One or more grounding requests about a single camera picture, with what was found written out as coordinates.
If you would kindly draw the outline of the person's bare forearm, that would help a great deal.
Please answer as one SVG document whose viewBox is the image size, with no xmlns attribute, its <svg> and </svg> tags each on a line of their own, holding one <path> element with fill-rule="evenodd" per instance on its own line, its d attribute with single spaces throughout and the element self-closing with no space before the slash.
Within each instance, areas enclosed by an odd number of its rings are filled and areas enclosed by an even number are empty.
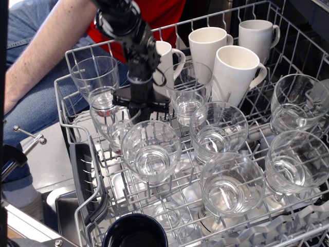
<svg viewBox="0 0 329 247">
<path fill-rule="evenodd" d="M 7 70 L 4 114 L 9 113 L 83 36 L 94 19 L 92 1 L 58 1 L 27 48 Z"/>
</svg>

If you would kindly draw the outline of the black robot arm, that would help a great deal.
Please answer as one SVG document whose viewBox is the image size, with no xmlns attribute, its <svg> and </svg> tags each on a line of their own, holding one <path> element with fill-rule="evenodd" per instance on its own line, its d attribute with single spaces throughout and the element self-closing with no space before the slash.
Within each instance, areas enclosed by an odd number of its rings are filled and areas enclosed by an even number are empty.
<svg viewBox="0 0 329 247">
<path fill-rule="evenodd" d="M 98 11 L 96 26 L 122 45 L 129 67 L 129 85 L 113 92 L 113 104 L 128 108 L 135 123 L 150 119 L 151 113 L 168 113 L 169 98 L 156 92 L 153 73 L 160 64 L 156 40 L 134 1 L 94 1 Z"/>
</svg>

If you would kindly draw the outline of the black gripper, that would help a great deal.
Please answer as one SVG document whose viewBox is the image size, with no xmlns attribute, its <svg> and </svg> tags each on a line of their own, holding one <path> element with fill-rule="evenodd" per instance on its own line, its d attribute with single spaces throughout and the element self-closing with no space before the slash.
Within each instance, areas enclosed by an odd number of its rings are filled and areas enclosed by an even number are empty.
<svg viewBox="0 0 329 247">
<path fill-rule="evenodd" d="M 154 90 L 154 79 L 127 76 L 129 85 L 113 91 L 113 104 L 129 108 L 132 123 L 150 120 L 152 112 L 169 112 L 170 99 Z"/>
</svg>

